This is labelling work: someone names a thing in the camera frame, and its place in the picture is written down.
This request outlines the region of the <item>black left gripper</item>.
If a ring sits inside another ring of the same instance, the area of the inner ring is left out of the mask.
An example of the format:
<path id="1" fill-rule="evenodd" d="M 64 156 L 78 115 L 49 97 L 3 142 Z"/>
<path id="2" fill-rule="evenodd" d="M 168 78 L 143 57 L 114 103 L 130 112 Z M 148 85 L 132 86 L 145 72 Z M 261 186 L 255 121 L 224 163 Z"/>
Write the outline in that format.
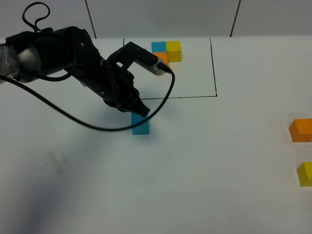
<path id="1" fill-rule="evenodd" d="M 133 86 L 133 76 L 101 56 L 80 62 L 73 76 L 92 90 L 110 107 L 146 117 L 150 109 L 139 98 Z"/>

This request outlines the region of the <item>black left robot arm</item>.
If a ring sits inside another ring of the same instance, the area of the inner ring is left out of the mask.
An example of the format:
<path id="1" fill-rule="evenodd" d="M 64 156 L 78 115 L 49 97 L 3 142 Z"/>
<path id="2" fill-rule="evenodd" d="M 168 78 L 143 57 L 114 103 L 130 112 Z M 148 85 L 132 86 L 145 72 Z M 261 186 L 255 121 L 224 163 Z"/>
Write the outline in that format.
<path id="1" fill-rule="evenodd" d="M 110 107 L 142 117 L 150 111 L 127 69 L 133 62 L 154 61 L 155 56 L 132 42 L 104 59 L 87 31 L 71 26 L 55 31 L 55 36 L 25 31 L 7 37 L 5 45 L 15 50 L 21 82 L 34 81 L 33 74 L 48 76 L 65 70 Z"/>

